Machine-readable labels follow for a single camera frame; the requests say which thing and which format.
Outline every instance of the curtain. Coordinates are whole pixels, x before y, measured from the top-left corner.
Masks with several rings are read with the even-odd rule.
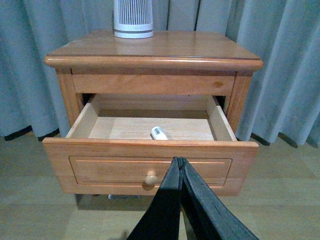
[[[112,29],[113,0],[0,2],[0,136],[37,137],[69,124],[44,56],[96,29]],[[264,61],[253,75],[237,137],[320,142],[320,4],[314,0],[153,0],[155,30],[220,32]]]

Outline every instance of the laminate floor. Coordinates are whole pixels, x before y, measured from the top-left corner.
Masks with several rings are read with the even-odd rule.
[[[319,196],[320,151],[278,138],[260,146],[240,194],[220,199],[261,240],[319,240]],[[151,200],[85,195],[77,206],[62,193],[41,142],[0,138],[1,240],[126,239]],[[184,240],[182,218],[180,226]]]

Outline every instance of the air purifier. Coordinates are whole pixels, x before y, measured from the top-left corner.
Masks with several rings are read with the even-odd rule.
[[[114,0],[114,35],[143,39],[154,35],[152,0]]]

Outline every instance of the small white device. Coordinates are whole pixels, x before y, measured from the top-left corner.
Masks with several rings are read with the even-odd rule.
[[[154,35],[152,0],[114,0],[114,35],[143,39]]]
[[[164,131],[162,131],[161,127],[159,126],[155,126],[154,128],[152,128],[151,135],[154,140],[168,140]]]

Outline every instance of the nightstand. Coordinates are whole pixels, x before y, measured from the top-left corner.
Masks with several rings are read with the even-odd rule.
[[[98,30],[45,63],[71,126],[65,138],[43,140],[64,192],[154,195],[179,156],[217,195],[239,193],[258,145],[234,132],[258,56],[213,32],[123,39]],[[83,94],[92,94],[85,105]],[[224,111],[215,96],[226,96]],[[152,139],[155,126],[168,140]]]

